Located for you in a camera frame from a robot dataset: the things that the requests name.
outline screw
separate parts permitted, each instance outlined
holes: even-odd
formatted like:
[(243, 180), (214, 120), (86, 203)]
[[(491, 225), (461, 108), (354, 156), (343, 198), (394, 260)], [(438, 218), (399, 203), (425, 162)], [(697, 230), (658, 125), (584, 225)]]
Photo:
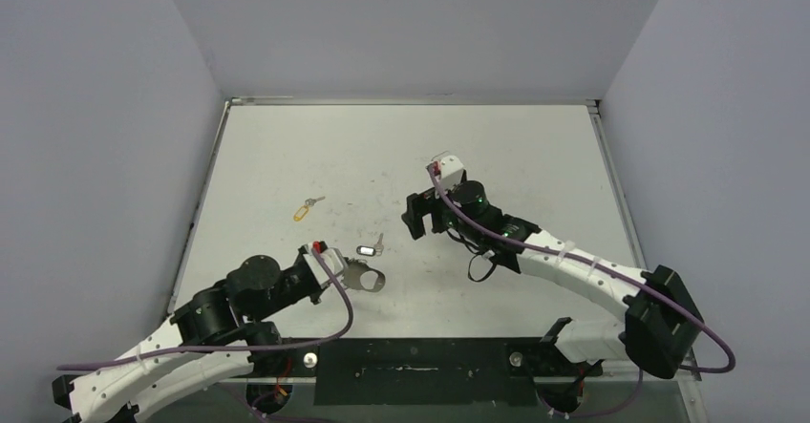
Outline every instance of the screw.
[(515, 351), (514, 353), (510, 354), (509, 364), (511, 364), (516, 368), (519, 368), (521, 364), (523, 364), (523, 355), (519, 351)]
[(315, 353), (307, 353), (304, 355), (304, 367), (312, 369), (318, 364), (318, 355)]

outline cable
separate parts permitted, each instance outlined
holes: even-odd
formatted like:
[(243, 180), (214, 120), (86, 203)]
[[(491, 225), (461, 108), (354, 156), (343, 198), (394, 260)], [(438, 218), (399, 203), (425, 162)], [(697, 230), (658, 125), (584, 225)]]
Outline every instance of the cable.
[(489, 270), (487, 270), (487, 271), (486, 271), (486, 273), (484, 274), (484, 276), (482, 276), (481, 278), (479, 278), (479, 279), (477, 279), (477, 280), (476, 280), (475, 278), (473, 278), (473, 274), (472, 274), (472, 273), (470, 273), (470, 272), (472, 271), (473, 261), (474, 261), (474, 260), (475, 260), (475, 259), (476, 259), (478, 256), (483, 256), (483, 253), (481, 253), (481, 252), (476, 253), (476, 254), (475, 254), (475, 255), (474, 255), (472, 258), (470, 258), (470, 264), (468, 264), (468, 265), (467, 265), (467, 280), (469, 280), (469, 281), (471, 281), (471, 282), (473, 282), (473, 283), (482, 283), (482, 282), (485, 282), (485, 281), (486, 281), (486, 280), (487, 280), (489, 277), (491, 277), (491, 276), (492, 276), (492, 273), (493, 273), (493, 272), (495, 272), (495, 267), (497, 267), (497, 266), (498, 266), (497, 264), (492, 264), (492, 265), (489, 267)]
[(467, 251), (469, 251), (469, 252), (471, 252), (473, 254), (477, 254), (477, 253), (480, 252), (480, 247), (478, 245), (468, 241), (461, 234), (458, 234), (458, 237), (456, 237), (456, 236), (454, 236), (453, 234), (450, 233), (450, 229), (447, 229), (447, 236), (450, 237), (450, 240), (452, 240), (453, 242), (463, 244), (464, 247), (467, 248)]
[(232, 391), (230, 388), (220, 385), (220, 388), (227, 391), (228, 394), (233, 396), (234, 399), (239, 401), (240, 404), (245, 406), (248, 412), (252, 413), (253, 416), (256, 417), (257, 420), (263, 423), (269, 423), (270, 420), (275, 421), (287, 421), (289, 423), (333, 423), (332, 420), (327, 420), (325, 418), (309, 418), (305, 416), (281, 416), (281, 415), (267, 415), (265, 413), (259, 412), (255, 407), (251, 406), (243, 397), (241, 397), (236, 392)]
[(622, 402), (621, 404), (619, 404), (619, 405), (617, 405), (615, 407), (611, 407), (610, 409), (605, 409), (603, 411), (569, 414), (569, 413), (563, 413), (563, 412), (559, 412), (559, 411), (556, 411), (556, 410), (552, 409), (551, 406), (549, 406), (548, 403), (545, 402), (545, 400), (543, 400), (542, 398), (540, 398), (540, 402), (544, 403), (545, 406), (547, 408), (549, 408), (551, 410), (551, 412), (553, 412), (553, 414), (558, 415), (558, 416), (563, 416), (563, 417), (565, 417), (565, 419), (568, 419), (568, 418), (596, 418), (596, 417), (599, 417), (599, 416), (613, 415), (614, 413), (619, 413), (619, 412), (623, 411), (624, 409), (627, 408), (627, 406), (629, 406), (630, 404), (632, 404), (633, 401), (635, 401), (635, 399), (641, 393), (642, 383), (644, 383), (644, 371), (639, 369), (638, 370), (638, 381), (635, 382), (635, 388), (633, 389), (633, 393), (630, 396), (628, 396), (628, 398), (625, 399), (625, 401)]
[[(148, 353), (143, 353), (140, 356), (140, 359), (149, 359), (154, 358), (156, 356), (163, 356), (164, 354), (172, 354), (172, 353), (210, 353), (214, 351), (284, 351), (287, 349), (306, 349), (309, 347), (315, 347), (326, 342), (330, 342), (335, 339), (339, 339), (343, 337), (344, 334), (349, 332), (349, 329), (352, 328), (352, 323), (354, 323), (354, 309), (352, 308), (352, 302), (349, 300), (349, 294), (346, 293), (346, 289), (340, 284), (337, 280), (337, 277), (329, 269), (327, 263), (324, 262), (324, 258), (321, 257), (321, 253), (319, 253), (314, 247), (310, 249), (310, 253), (312, 257), (315, 258), (324, 271), (329, 276), (329, 279), (337, 289), (337, 292), (340, 294), (341, 299), (343, 299), (343, 303), (346, 305), (346, 311), (348, 312), (349, 318), (346, 320), (346, 325), (343, 326), (340, 330), (335, 332), (332, 335), (328, 335), (321, 339), (315, 340), (308, 340), (306, 342), (296, 342), (294, 344), (281, 344), (281, 345), (246, 345), (246, 346), (234, 346), (234, 347), (225, 347), (225, 346), (218, 346), (218, 347), (209, 347), (209, 346), (191, 346), (191, 347), (174, 347), (171, 349), (156, 349), (155, 351), (150, 351)], [(57, 367), (57, 370), (99, 370), (104, 368), (112, 368), (115, 366), (121, 366), (124, 364), (134, 363), (138, 361), (136, 356), (129, 356), (126, 358), (117, 359), (115, 361), (102, 361), (97, 363), (78, 363), (78, 364), (63, 364)]]
[(285, 378), (291, 370), (292, 370), (292, 360), (290, 358), (287, 358), (287, 366), (285, 367), (284, 372), (278, 377), (276, 377), (276, 386), (273, 387), (273, 391), (268, 391), (264, 394), (259, 395), (258, 397), (256, 397), (256, 399), (253, 399), (253, 402), (250, 403), (250, 407), (255, 409), (260, 402), (264, 401), (270, 396), (275, 397), (276, 395), (278, 395), (279, 391), (282, 390), (281, 379)]
[[(465, 215), (461, 211), (460, 208), (458, 208), (457, 206), (455, 206), (453, 204), (453, 201), (451, 201), (449, 197), (447, 197), (447, 193), (444, 192), (444, 189), (442, 189), (441, 185), (438, 183), (438, 179), (436, 178), (436, 175), (434, 175), (432, 167), (433, 167), (433, 165), (429, 165), (427, 167), (427, 171), (428, 171), (428, 176), (430, 176), (431, 182), (433, 183), (433, 186), (434, 186), (436, 192), (441, 197), (442, 201), (444, 201), (444, 204), (447, 205), (447, 207), (450, 208), (450, 211), (452, 211), (456, 216), (458, 216), (459, 219), (466, 222), (468, 225), (470, 225), (471, 227), (473, 227), (474, 229), (478, 230), (480, 233), (482, 233), (483, 235), (486, 235), (487, 237), (489, 237), (491, 239), (500, 240), (501, 242), (508, 243), (508, 244), (513, 245), (513, 246), (518, 246), (520, 248), (531, 249), (532, 251), (537, 251), (537, 252), (547, 254), (547, 255), (550, 255), (550, 256), (559, 256), (560, 255), (561, 250), (559, 250), (559, 249), (551, 249), (551, 248), (549, 248), (547, 246), (536, 246), (534, 244), (523, 243), (523, 242), (519, 242), (517, 240), (509, 239), (509, 238), (504, 237), (502, 235), (496, 234), (495, 232), (493, 232), (493, 231), (487, 229), (486, 227), (478, 224), (477, 222), (471, 220), (469, 217), (467, 217), (467, 215)], [(706, 326), (705, 323), (703, 323), (702, 321), (697, 319), (697, 317), (695, 317), (694, 315), (689, 313), (689, 311), (686, 310), (685, 308), (683, 308), (682, 306), (680, 306), (680, 305), (676, 304), (675, 302), (673, 302), (667, 296), (661, 294), (660, 292), (656, 291), (655, 289), (652, 289), (649, 286), (646, 286), (644, 284), (636, 282), (635, 280), (631, 279), (630, 277), (628, 277), (626, 275), (623, 275), (623, 274), (621, 274), (621, 273), (619, 273), (619, 272), (617, 272), (617, 271), (615, 271), (615, 270), (613, 270), (613, 269), (611, 269), (609, 267), (606, 267), (606, 266), (604, 266), (602, 264), (599, 264), (599, 263), (594, 263), (592, 260), (590, 260), (590, 259), (588, 259), (588, 258), (586, 258), (584, 256), (580, 256), (580, 255), (574, 254), (574, 253), (568, 253), (568, 254), (565, 254), (565, 259), (570, 259), (572, 261), (576, 261), (578, 263), (585, 264), (585, 265), (592, 265), (596, 269), (605, 272), (607, 275), (609, 275), (609, 276), (611, 276), (613, 278), (619, 279), (619, 280), (621, 280), (621, 281), (623, 281), (623, 282), (625, 282), (625, 283), (627, 283), (629, 285), (633, 285), (633, 286), (639, 288), (639, 290), (646, 292), (647, 294), (649, 294), (653, 298), (657, 299), (658, 301), (660, 301), (664, 305), (666, 305), (669, 308), (675, 310), (679, 315), (683, 316), (684, 318), (689, 320), (690, 323), (697, 326), (698, 329), (700, 329), (701, 331), (706, 333), (706, 335), (708, 335), (709, 338), (711, 338), (723, 350), (723, 352), (726, 353), (726, 356), (728, 356), (728, 359), (729, 359), (729, 363), (726, 366), (723, 366), (722, 368), (703, 368), (703, 367), (681, 365), (680, 369), (689, 370), (689, 371), (696, 371), (696, 372), (705, 372), (705, 373), (725, 373), (725, 372), (729, 372), (729, 371), (731, 371), (731, 370), (733, 370), (735, 368), (735, 366), (736, 366), (736, 357), (735, 357), (734, 352), (732, 351), (732, 348), (729, 346), (729, 344), (727, 344), (726, 341), (721, 339), (720, 336), (717, 335), (717, 333), (714, 332), (711, 328)]]
[(591, 365), (590, 365), (590, 366), (589, 366), (587, 369), (580, 371), (580, 375), (577, 377), (577, 379), (576, 379), (576, 380), (574, 380), (574, 381), (573, 381), (573, 383), (571, 383), (570, 385), (568, 385), (568, 388), (566, 388), (566, 389), (565, 389), (565, 391), (563, 391), (561, 394), (562, 394), (562, 395), (566, 395), (566, 394), (568, 394), (568, 393), (569, 393), (571, 390), (573, 390), (574, 388), (576, 388), (576, 386), (577, 386), (577, 385), (583, 385), (583, 384), (585, 383), (585, 377), (587, 377), (587, 375), (588, 375), (589, 373), (593, 372), (593, 370), (594, 370), (594, 369), (598, 368), (598, 367), (599, 367), (599, 365), (601, 365), (601, 364), (602, 364), (602, 363), (604, 363), (604, 362), (605, 362), (605, 360), (604, 360), (604, 359), (600, 359), (599, 361), (597, 361), (597, 362), (595, 362), (595, 363), (591, 364)]

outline metal frame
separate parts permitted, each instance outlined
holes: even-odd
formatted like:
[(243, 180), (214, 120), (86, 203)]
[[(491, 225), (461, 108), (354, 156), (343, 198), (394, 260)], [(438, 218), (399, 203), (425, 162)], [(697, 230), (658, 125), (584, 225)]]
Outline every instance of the metal frame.
[[(211, 150), (211, 156), (208, 163), (208, 170), (205, 176), (205, 181), (202, 185), (200, 199), (197, 203), (197, 208), (194, 212), (192, 226), (190, 227), (188, 236), (181, 256), (181, 261), (177, 271), (177, 278), (172, 288), (171, 298), (166, 309), (166, 313), (171, 313), (177, 302), (178, 291), (182, 282), (182, 277), (185, 272), (185, 267), (188, 261), (190, 246), (194, 242), (194, 235), (197, 230), (197, 222), (203, 210), (205, 202), (205, 195), (207, 194), (208, 185), (211, 175), (216, 163), (217, 155), (222, 142), (224, 129), (227, 124), (227, 119), (232, 106), (273, 106), (273, 105), (301, 105), (301, 106), (317, 106), (317, 105), (585, 105), (591, 118), (594, 136), (596, 136), (597, 144), (599, 145), (602, 153), (602, 159), (605, 163), (607, 170), (607, 177), (610, 180), (610, 186), (613, 191), (613, 196), (616, 199), (617, 206), (620, 211), (622, 223), (627, 233), (628, 243), (633, 255), (634, 264), (646, 268), (641, 244), (638, 240), (638, 235), (633, 225), (632, 216), (630, 215), (627, 200), (625, 198), (624, 190), (616, 175), (616, 169), (613, 164), (612, 157), (608, 148), (608, 142), (605, 137), (604, 128), (602, 126), (602, 118), (599, 114), (598, 102), (592, 99), (571, 99), (571, 100), (543, 100), (543, 99), (517, 99), (517, 98), (496, 98), (492, 99), (481, 98), (475, 96), (464, 96), (454, 94), (434, 94), (422, 95), (413, 97), (384, 97), (384, 98), (357, 98), (357, 97), (337, 97), (337, 98), (323, 98), (323, 97), (305, 97), (305, 96), (290, 96), (290, 95), (272, 95), (272, 96), (239, 96), (232, 97), (225, 101), (223, 114), (220, 119), (220, 124), (217, 129), (217, 135)], [(632, 364), (615, 364), (605, 368), (605, 374), (601, 377), (592, 377), (591, 380), (598, 381), (635, 381), (638, 369)], [(655, 377), (645, 376), (646, 380), (658, 380)], [(539, 383), (554, 383), (556, 381), (565, 381), (563, 378), (537, 378)], [(681, 390), (681, 395), (684, 400), (684, 407), (691, 422), (702, 423), (708, 421), (706, 409), (703, 403), (703, 398), (696, 381), (700, 381), (700, 376), (697, 373), (689, 373), (686, 371), (679, 372), (673, 379), (678, 382)], [(268, 379), (230, 379), (225, 382), (228, 383), (263, 383), (264, 381), (276, 383), (275, 378)], [(287, 378), (281, 380), (281, 383), (314, 383), (314, 378)]]

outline white table surface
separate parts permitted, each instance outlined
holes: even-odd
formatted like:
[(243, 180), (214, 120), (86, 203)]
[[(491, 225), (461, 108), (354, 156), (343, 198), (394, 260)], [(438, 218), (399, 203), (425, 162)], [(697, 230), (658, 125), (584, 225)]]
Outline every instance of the white table surface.
[[(297, 248), (323, 240), (347, 257), (385, 233), (369, 263), (386, 274), (378, 293), (350, 291), (349, 337), (539, 336), (557, 318), (609, 319), (605, 311), (537, 278), (499, 268), (466, 279), (470, 254), (446, 236), (413, 241), (399, 218), (406, 197), (431, 186), (425, 165), (449, 150), (492, 204), (562, 240), (633, 264), (627, 233), (585, 106), (233, 106), (177, 287), (175, 307), (247, 257), (282, 268)], [(301, 221), (304, 199), (326, 196)], [(487, 267), (477, 260), (474, 273)], [(331, 288), (272, 321), (284, 336), (343, 326)]]

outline white wall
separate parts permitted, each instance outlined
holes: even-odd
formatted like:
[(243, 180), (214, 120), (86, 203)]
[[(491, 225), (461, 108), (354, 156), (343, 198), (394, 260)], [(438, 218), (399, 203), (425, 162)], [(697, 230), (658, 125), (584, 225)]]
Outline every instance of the white wall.
[(657, 0), (175, 0), (227, 95), (602, 96)]
[(0, 413), (160, 321), (222, 100), (172, 0), (0, 0)]
[(810, 413), (808, 9), (660, 0), (602, 103), (648, 264), (681, 272), (738, 354), (703, 384), (715, 422)]

